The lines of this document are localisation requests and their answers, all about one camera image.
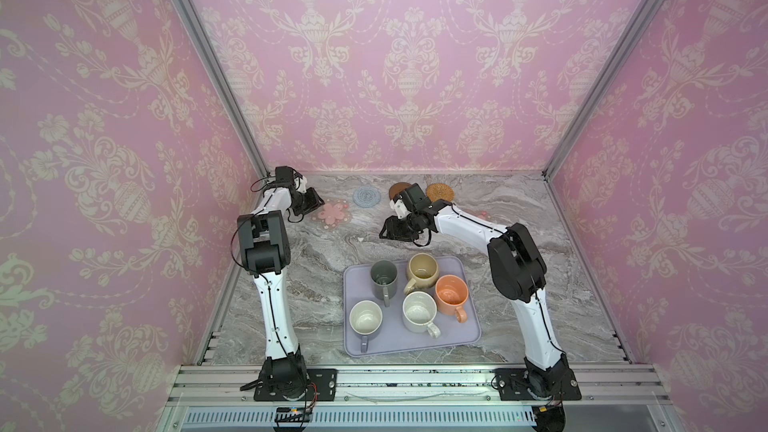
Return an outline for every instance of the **mug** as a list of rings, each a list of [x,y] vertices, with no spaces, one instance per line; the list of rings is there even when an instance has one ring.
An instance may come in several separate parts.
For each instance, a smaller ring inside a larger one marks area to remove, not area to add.
[[[373,301],[360,301],[350,311],[352,330],[360,336],[360,352],[368,353],[368,342],[378,335],[381,328],[382,308]]]
[[[416,254],[408,261],[408,284],[404,292],[406,295],[417,288],[430,288],[437,282],[440,268],[437,261],[430,254]]]
[[[397,265],[388,260],[380,260],[371,267],[373,294],[389,307],[389,299],[397,294]]]
[[[402,302],[402,322],[411,332],[429,332],[432,338],[440,337],[440,329],[434,322],[436,315],[435,299],[426,292],[412,292]]]
[[[467,321],[464,303],[469,298],[466,282],[455,275],[443,275],[435,284],[435,302],[437,310],[445,315],[455,315],[462,324]]]

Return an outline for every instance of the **gray marble countertop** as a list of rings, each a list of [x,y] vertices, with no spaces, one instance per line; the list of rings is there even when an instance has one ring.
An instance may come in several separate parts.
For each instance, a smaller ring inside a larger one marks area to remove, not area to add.
[[[487,211],[493,222],[520,222],[531,231],[544,261],[548,305],[554,332],[571,361],[621,360],[595,293],[584,275],[540,173],[513,175],[307,175],[325,200],[344,198],[352,220],[327,231],[309,217],[286,224],[292,262],[286,268],[293,327],[308,364],[521,363],[524,342],[512,304],[495,288],[488,258],[454,237],[432,236],[418,248],[407,242],[379,239],[389,209],[389,187],[395,182],[444,182],[454,189],[454,202],[466,212]],[[360,208],[352,200],[362,185],[377,187],[382,200]],[[464,264],[482,336],[472,345],[351,358],[344,351],[343,273],[351,265],[381,259],[410,258],[417,252],[455,255]],[[261,364],[264,361],[264,319],[259,295],[243,271],[214,352],[215,364]]]

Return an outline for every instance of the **pink wallpaper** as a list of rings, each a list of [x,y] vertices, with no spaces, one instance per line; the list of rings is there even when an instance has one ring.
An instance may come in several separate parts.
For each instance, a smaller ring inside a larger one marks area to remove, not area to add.
[[[0,430],[154,430],[254,171],[169,0],[0,0]]]
[[[689,432],[768,420],[768,0],[666,0],[555,186]]]
[[[639,0],[194,0],[256,141],[307,170],[541,169]]]

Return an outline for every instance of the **woven blue coaster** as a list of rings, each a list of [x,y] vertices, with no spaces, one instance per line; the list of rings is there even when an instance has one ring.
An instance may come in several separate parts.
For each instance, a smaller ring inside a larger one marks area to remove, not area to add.
[[[355,204],[360,207],[373,207],[382,199],[379,189],[373,186],[362,186],[355,190]]]

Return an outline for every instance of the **pink wall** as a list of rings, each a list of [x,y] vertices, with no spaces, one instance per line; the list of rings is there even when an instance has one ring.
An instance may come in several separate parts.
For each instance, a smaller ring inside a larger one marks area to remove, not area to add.
[[[168,0],[0,0],[0,430],[154,429],[250,200],[212,94]]]
[[[555,186],[689,431],[764,430],[768,0],[666,0]]]
[[[194,0],[272,165],[541,169],[639,0]]]

